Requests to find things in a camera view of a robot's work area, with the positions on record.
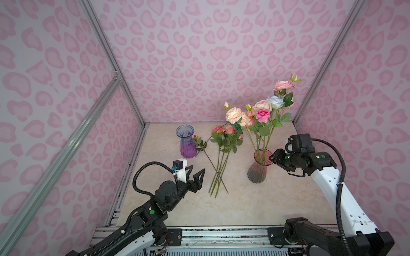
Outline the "purple blue glass vase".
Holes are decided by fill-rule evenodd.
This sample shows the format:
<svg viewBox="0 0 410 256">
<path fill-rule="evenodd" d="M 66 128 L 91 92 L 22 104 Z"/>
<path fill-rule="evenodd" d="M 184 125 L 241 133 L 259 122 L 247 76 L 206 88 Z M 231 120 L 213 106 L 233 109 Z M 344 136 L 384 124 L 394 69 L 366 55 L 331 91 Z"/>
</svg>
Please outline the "purple blue glass vase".
<svg viewBox="0 0 410 256">
<path fill-rule="evenodd" d="M 185 159 L 194 158 L 197 154 L 194 142 L 194 128 L 191 125 L 184 124 L 176 129 L 176 135 L 180 139 L 180 153 Z"/>
</svg>

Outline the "red grey glass vase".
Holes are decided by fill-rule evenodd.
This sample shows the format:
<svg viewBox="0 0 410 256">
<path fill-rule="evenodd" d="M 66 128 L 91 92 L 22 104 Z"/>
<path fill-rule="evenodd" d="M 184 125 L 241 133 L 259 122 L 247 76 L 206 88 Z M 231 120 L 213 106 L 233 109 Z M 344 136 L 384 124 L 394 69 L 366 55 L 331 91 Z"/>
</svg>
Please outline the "red grey glass vase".
<svg viewBox="0 0 410 256">
<path fill-rule="evenodd" d="M 253 183 L 262 183 L 267 176 L 267 170 L 272 162 L 269 157 L 272 152 L 268 149 L 258 149 L 254 152 L 254 162 L 247 171 L 248 179 Z"/>
</svg>

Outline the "dark pink rose stem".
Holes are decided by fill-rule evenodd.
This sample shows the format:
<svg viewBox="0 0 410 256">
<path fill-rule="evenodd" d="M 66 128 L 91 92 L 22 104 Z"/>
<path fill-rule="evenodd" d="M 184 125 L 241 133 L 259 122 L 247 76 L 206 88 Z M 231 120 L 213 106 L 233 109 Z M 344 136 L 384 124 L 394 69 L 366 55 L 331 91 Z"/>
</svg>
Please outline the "dark pink rose stem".
<svg viewBox="0 0 410 256">
<path fill-rule="evenodd" d="M 257 162 L 265 164 L 265 154 L 272 132 L 271 112 L 265 108 L 254 108 L 249 113 L 251 114 L 247 128 L 250 132 L 249 138 L 255 150 Z"/>
</svg>

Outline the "magenta rose stem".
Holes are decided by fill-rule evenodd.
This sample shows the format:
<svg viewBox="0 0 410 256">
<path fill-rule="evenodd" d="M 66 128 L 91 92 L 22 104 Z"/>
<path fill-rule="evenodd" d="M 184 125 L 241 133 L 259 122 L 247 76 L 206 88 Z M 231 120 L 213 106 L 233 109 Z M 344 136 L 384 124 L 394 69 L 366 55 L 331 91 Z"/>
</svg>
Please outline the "magenta rose stem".
<svg viewBox="0 0 410 256">
<path fill-rule="evenodd" d="M 210 141 L 217 145 L 218 155 L 217 163 L 214 167 L 216 173 L 208 192 L 214 198 L 217 198 L 221 189 L 228 193 L 223 175 L 227 168 L 230 154 L 235 154 L 238 151 L 238 147 L 243 143 L 243 132 L 240 128 L 217 126 L 211 133 Z"/>
</svg>

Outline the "peach rose stem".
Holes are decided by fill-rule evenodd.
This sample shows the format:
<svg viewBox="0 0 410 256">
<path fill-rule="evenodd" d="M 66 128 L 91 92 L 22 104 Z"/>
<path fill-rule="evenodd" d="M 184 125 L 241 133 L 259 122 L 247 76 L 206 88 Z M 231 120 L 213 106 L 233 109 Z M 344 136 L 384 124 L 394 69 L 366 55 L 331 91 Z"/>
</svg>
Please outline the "peach rose stem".
<svg viewBox="0 0 410 256">
<path fill-rule="evenodd" d="M 235 134 L 238 138 L 237 141 L 242 140 L 244 136 L 247 136 L 251 142 L 254 150 L 256 150 L 255 143 L 251 136 L 251 127 L 246 127 L 248 118 L 246 116 L 246 111 L 241 108 L 232 107 L 228 102 L 225 102 L 223 108 L 226 110 L 225 119 L 230 125 L 225 129 L 226 134 Z"/>
</svg>

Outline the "white blue rose stem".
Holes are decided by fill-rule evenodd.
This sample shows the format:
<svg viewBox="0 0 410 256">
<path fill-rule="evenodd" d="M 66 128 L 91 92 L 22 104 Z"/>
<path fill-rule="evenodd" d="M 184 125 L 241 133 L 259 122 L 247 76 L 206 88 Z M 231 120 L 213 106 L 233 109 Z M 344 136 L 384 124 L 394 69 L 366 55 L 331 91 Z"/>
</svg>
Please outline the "white blue rose stem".
<svg viewBox="0 0 410 256">
<path fill-rule="evenodd" d="M 268 125 L 270 127 L 281 128 L 283 123 L 290 121 L 291 113 L 287 113 L 287 109 L 293 105 L 293 94 L 284 97 L 273 96 L 269 98 L 271 102 L 272 111 Z"/>
</svg>

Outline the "cream white rose stem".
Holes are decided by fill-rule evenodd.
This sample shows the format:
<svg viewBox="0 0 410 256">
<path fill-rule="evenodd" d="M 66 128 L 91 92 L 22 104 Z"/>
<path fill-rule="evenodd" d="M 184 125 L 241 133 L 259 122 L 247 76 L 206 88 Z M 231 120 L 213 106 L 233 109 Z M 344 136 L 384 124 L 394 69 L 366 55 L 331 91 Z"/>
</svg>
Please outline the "cream white rose stem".
<svg viewBox="0 0 410 256">
<path fill-rule="evenodd" d="M 265 109 L 268 112 L 272 111 L 272 103 L 269 99 L 260 100 L 253 106 L 253 109 L 258 112 L 260 109 Z"/>
</svg>

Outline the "light pink rose stem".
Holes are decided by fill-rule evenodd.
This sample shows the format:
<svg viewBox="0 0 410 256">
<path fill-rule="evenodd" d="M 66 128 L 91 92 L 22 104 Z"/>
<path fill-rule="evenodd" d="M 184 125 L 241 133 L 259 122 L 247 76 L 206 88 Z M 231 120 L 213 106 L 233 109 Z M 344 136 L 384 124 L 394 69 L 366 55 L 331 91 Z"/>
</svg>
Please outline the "light pink rose stem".
<svg viewBox="0 0 410 256">
<path fill-rule="evenodd" d="M 273 93 L 274 96 L 284 97 L 289 94 L 293 94 L 293 89 L 295 88 L 296 83 L 301 82 L 302 80 L 298 78 L 296 74 L 291 74 L 289 80 L 278 80 L 274 83 Z"/>
</svg>

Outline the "coral red rose stem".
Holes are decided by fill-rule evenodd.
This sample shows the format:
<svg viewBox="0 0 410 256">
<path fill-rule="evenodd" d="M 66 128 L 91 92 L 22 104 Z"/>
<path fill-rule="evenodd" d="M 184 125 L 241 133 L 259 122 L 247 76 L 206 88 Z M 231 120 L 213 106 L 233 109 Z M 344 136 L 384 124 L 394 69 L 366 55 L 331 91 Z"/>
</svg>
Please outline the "coral red rose stem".
<svg viewBox="0 0 410 256">
<path fill-rule="evenodd" d="M 209 189 L 210 195 L 213 195 L 215 191 L 218 190 L 218 186 L 221 182 L 220 177 L 220 170 L 221 170 L 221 145 L 219 141 L 221 140 L 223 134 L 217 135 L 216 139 L 211 139 L 211 142 L 216 145 L 217 153 L 216 153 L 216 163 L 214 164 L 215 175 L 211 182 L 211 186 Z"/>
</svg>

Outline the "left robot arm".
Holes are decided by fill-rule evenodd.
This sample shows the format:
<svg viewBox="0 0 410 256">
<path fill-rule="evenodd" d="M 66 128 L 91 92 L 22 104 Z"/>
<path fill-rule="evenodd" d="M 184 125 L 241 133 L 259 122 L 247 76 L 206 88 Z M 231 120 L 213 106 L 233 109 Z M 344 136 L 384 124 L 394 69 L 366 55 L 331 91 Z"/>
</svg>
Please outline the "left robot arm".
<svg viewBox="0 0 410 256">
<path fill-rule="evenodd" d="M 147 167 L 157 165 L 170 172 L 174 181 L 163 182 L 154 194 L 143 191 L 137 187 L 139 175 Z M 168 218 L 168 212 L 174 210 L 178 203 L 185 197 L 187 192 L 196 193 L 202 189 L 205 169 L 193 175 L 190 174 L 193 166 L 187 167 L 188 173 L 183 173 L 186 181 L 177 178 L 178 171 L 185 171 L 183 162 L 174 161 L 173 167 L 152 161 L 144 164 L 134 175 L 132 180 L 133 189 L 143 195 L 148 195 L 149 200 L 143 205 L 132 210 L 126 223 L 114 231 L 111 235 L 88 249 L 76 252 L 72 250 L 68 256 L 131 256 L 134 253 L 157 245 L 160 246 L 167 240 L 168 228 L 164 221 Z"/>
</svg>

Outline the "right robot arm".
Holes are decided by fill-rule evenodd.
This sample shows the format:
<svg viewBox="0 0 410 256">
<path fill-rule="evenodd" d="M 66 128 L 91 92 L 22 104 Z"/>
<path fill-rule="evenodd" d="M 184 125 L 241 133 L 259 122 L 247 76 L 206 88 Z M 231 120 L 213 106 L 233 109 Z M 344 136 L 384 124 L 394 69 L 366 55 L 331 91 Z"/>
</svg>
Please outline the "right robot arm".
<svg viewBox="0 0 410 256">
<path fill-rule="evenodd" d="M 286 242 L 295 244 L 305 240 L 331 256 L 386 256 L 393 248 L 392 235 L 380 231 L 340 181 L 341 172 L 330 154 L 288 153 L 277 149 L 269 160 L 286 171 L 302 169 L 318 185 L 336 215 L 338 231 L 322 228 L 302 217 L 287 219 Z"/>
</svg>

